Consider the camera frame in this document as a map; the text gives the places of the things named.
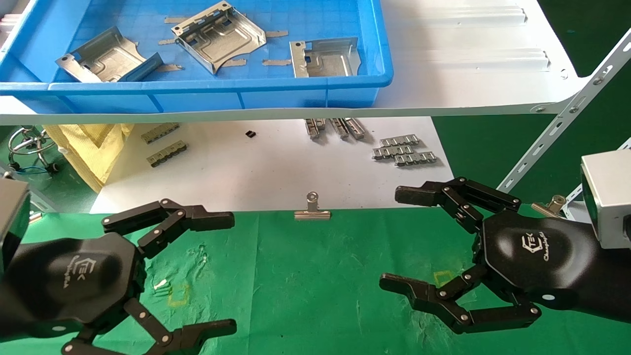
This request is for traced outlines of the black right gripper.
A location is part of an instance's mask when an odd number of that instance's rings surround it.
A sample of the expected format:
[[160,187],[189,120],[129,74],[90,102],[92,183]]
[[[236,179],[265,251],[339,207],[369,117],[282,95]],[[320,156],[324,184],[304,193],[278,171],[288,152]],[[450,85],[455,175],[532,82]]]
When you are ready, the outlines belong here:
[[[519,215],[521,200],[465,177],[399,186],[394,197],[399,204],[442,207],[469,234],[481,231],[486,266],[442,287],[390,273],[379,279],[382,290],[406,296],[413,310],[436,316],[454,333],[527,328],[541,316],[533,303],[630,321],[630,250],[602,248],[590,224]],[[476,206],[496,215],[483,221]],[[511,305],[470,311],[458,305],[489,274],[488,288]]]

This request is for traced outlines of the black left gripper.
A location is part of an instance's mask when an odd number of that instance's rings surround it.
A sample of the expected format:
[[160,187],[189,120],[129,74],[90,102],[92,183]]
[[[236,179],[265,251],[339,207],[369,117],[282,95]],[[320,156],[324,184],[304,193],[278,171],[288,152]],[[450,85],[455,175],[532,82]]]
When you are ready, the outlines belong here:
[[[63,346],[63,355],[119,355],[93,341],[97,333],[109,332],[131,316],[155,340],[146,355],[198,355],[207,340],[237,332],[236,321],[169,332],[137,299],[146,277],[144,258],[157,256],[186,231],[234,225],[232,212],[208,212],[203,205],[164,199],[106,216],[102,226],[109,233],[99,238],[22,244],[1,279],[1,341],[80,331]],[[122,237],[148,227],[151,231],[137,247]]]

